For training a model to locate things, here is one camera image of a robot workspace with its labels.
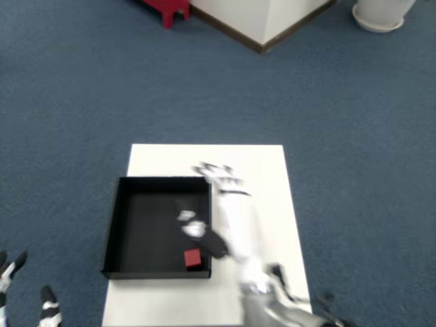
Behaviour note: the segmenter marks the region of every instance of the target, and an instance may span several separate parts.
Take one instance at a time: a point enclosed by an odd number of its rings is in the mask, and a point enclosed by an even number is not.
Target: black tray
[[[198,248],[176,220],[193,210],[211,225],[211,186],[202,177],[122,177],[110,222],[102,273],[109,279],[210,278],[211,257],[186,269],[184,251]]]

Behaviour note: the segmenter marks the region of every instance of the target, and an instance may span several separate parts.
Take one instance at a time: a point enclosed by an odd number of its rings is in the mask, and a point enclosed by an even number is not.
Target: robotic hand
[[[265,269],[257,213],[253,197],[246,190],[244,182],[228,166],[202,163],[194,170],[217,189],[217,204],[229,229],[228,247],[209,226],[196,219],[195,212],[183,210],[178,220],[186,235],[198,241],[200,246],[206,245],[206,249],[213,249],[210,251],[213,256],[222,258],[230,252],[238,262],[244,327],[346,326],[333,316],[327,320],[279,302],[271,279],[273,276],[278,277],[287,294],[285,281],[279,266],[274,266],[269,271]],[[302,301],[287,295],[293,302]]]
[[[14,262],[7,261],[6,252],[0,252],[0,327],[10,327],[6,315],[6,295],[15,274],[25,265],[27,253],[23,252]],[[50,286],[41,290],[42,313],[37,327],[61,327],[59,303]]]

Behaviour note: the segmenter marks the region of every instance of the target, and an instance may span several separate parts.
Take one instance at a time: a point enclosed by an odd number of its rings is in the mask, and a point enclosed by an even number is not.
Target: white flower pot
[[[403,26],[404,15],[416,0],[358,0],[353,7],[357,23],[372,32],[386,33]]]

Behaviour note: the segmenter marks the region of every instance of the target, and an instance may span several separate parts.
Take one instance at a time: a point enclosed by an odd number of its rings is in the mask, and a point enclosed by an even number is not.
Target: white board
[[[260,218],[266,262],[279,262],[292,293],[309,298],[298,230],[279,145],[134,144],[128,176],[195,176],[200,161],[227,164],[246,181]],[[221,224],[213,211],[213,227]],[[110,281],[103,327],[242,324],[236,265],[213,260],[210,279]],[[300,305],[311,311],[310,305]]]

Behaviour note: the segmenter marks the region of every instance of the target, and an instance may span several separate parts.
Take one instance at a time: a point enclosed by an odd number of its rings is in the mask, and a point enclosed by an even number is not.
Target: blue carpet
[[[260,56],[202,21],[171,31],[128,0],[0,2],[0,248],[34,326],[100,326],[99,274],[131,143],[283,144],[311,294],[362,326],[436,321],[436,2],[400,30],[341,2]]]

